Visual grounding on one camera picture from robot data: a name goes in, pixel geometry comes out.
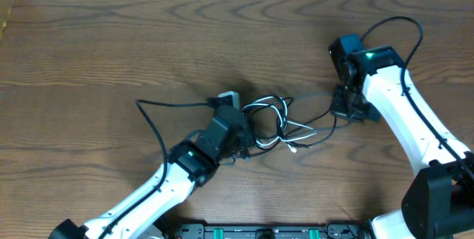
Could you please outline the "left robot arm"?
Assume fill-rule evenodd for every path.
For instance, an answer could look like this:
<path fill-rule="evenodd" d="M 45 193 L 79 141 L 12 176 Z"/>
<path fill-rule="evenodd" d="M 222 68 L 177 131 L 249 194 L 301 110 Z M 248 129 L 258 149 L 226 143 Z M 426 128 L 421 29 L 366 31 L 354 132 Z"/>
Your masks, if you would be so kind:
<path fill-rule="evenodd" d="M 175 145 L 155 174 L 122 202 L 80 226 L 67 219 L 49 237 L 138 238 L 164 213 L 205 185 L 227 153 L 253 146 L 247 116 L 229 105 L 217 107 L 197 139 Z"/>

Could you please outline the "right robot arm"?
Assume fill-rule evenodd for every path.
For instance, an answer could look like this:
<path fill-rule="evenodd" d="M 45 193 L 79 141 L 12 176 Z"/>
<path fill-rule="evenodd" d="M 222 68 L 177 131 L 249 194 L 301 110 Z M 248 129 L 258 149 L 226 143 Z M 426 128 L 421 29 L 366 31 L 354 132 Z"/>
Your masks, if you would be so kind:
<path fill-rule="evenodd" d="M 473 229 L 473 152 L 442 124 L 391 46 L 367 49 L 356 34 L 329 54 L 342 84 L 330 112 L 350 122 L 383 118 L 415 176 L 400 209 L 373 218 L 360 238 L 450 238 Z"/>

